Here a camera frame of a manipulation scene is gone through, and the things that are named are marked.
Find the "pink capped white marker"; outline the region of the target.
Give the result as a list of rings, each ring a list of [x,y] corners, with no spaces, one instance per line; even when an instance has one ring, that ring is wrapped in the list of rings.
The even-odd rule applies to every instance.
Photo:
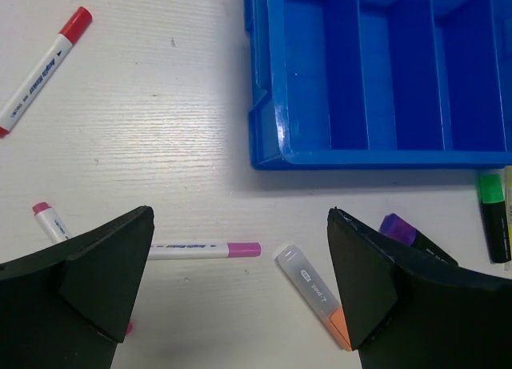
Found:
[[[49,203],[37,203],[32,206],[32,211],[38,225],[53,244],[62,243],[73,238],[72,233],[67,229],[57,211]]]

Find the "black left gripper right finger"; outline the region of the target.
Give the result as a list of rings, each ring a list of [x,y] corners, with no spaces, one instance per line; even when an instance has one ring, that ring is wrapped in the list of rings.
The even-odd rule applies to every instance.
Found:
[[[364,368],[510,367],[509,279],[444,263],[338,208],[327,238]]]

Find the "magenta capped white marker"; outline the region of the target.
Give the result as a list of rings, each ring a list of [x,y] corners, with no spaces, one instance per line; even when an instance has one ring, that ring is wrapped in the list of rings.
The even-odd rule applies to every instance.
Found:
[[[160,243],[152,244],[149,260],[179,259],[232,259],[258,257],[262,252],[259,243]]]

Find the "orange grey highlighter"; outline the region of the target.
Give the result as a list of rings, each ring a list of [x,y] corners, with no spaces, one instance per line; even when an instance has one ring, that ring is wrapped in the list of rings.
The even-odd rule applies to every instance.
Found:
[[[297,246],[289,245],[278,254],[276,262],[340,348],[352,351],[342,304],[303,252]]]

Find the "green black highlighter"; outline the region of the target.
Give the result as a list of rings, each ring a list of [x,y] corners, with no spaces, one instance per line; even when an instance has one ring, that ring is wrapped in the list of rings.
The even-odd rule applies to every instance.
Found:
[[[490,260],[508,263],[511,261],[510,238],[501,176],[480,175],[478,197]]]

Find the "purple black highlighter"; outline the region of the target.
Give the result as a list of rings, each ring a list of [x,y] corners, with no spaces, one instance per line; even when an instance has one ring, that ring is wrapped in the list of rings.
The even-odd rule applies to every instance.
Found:
[[[379,232],[399,243],[426,252],[432,257],[453,266],[458,262],[422,232],[410,225],[395,213],[388,214],[379,227]]]

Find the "thin yellow highlighter pen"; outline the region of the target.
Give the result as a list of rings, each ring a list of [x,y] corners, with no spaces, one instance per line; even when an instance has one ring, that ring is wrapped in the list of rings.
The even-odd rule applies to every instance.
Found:
[[[508,224],[509,240],[512,242],[512,168],[507,166],[504,172],[505,177],[505,203],[506,217]]]

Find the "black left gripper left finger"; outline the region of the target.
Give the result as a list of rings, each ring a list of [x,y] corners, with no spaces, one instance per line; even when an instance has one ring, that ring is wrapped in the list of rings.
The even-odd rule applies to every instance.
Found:
[[[1,264],[3,368],[109,368],[154,234],[140,206],[65,242]]]

